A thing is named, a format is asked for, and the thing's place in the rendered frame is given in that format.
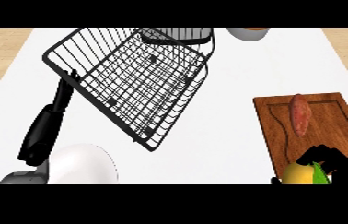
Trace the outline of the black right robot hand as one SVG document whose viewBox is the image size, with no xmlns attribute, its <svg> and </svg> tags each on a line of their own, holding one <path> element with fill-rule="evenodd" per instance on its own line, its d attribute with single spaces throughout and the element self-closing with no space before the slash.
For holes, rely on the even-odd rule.
<svg viewBox="0 0 348 224">
<path fill-rule="evenodd" d="M 313 146 L 295 161 L 301 165 L 318 162 L 331 180 L 331 184 L 348 185 L 348 157 L 337 148 L 326 145 Z M 270 183 L 282 184 L 282 178 L 273 177 Z"/>
</svg>

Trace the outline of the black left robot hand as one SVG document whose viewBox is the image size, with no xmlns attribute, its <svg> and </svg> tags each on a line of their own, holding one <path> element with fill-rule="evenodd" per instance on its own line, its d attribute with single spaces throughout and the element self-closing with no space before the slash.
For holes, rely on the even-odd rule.
<svg viewBox="0 0 348 224">
<path fill-rule="evenodd" d="M 49 158 L 73 93 L 74 87 L 61 79 L 54 102 L 43 107 L 36 117 L 20 150 L 18 160 L 28 166 L 40 166 Z"/>
</svg>

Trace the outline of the yellow lemon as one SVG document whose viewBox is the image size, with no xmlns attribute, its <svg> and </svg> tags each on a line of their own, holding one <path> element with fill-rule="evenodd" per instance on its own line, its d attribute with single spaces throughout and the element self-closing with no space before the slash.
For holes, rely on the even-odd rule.
<svg viewBox="0 0 348 224">
<path fill-rule="evenodd" d="M 291 163 L 284 171 L 282 184 L 315 184 L 316 167 Z"/>
</svg>

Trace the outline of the brown wooden cutting board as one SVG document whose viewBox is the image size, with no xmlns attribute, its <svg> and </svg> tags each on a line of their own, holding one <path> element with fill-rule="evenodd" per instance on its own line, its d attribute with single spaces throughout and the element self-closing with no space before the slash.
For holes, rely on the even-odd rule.
<svg viewBox="0 0 348 224">
<path fill-rule="evenodd" d="M 312 109 L 304 136 L 297 136 L 289 119 L 292 96 L 253 99 L 267 142 L 276 177 L 284 177 L 289 163 L 295 162 L 312 146 L 335 147 L 348 157 L 348 104 L 340 93 L 304 95 Z"/>
</svg>

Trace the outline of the green vegetable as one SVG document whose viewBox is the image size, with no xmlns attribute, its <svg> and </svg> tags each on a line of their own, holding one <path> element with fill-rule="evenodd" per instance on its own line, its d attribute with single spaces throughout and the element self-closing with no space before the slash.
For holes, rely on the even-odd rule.
<svg viewBox="0 0 348 224">
<path fill-rule="evenodd" d="M 326 173 L 322 169 L 322 165 L 315 162 L 313 163 L 315 173 L 313 173 L 313 183 L 315 184 L 331 184 L 331 180 L 326 176 Z"/>
</svg>

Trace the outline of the reddish sweet potato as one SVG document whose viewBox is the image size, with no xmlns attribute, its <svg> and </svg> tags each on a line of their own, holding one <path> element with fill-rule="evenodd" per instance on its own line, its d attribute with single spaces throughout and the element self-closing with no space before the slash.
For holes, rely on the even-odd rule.
<svg viewBox="0 0 348 224">
<path fill-rule="evenodd" d="M 297 94 L 289 102 L 289 119 L 294 133 L 298 137 L 306 135 L 312 118 L 312 109 L 306 96 Z"/>
</svg>

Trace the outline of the grey round cup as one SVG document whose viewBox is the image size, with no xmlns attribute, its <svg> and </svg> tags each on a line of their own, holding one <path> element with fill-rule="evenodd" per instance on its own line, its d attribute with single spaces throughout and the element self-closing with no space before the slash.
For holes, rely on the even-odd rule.
<svg viewBox="0 0 348 224">
<path fill-rule="evenodd" d="M 242 41 L 260 41 L 270 31 L 269 28 L 229 28 L 228 30 Z"/>
</svg>

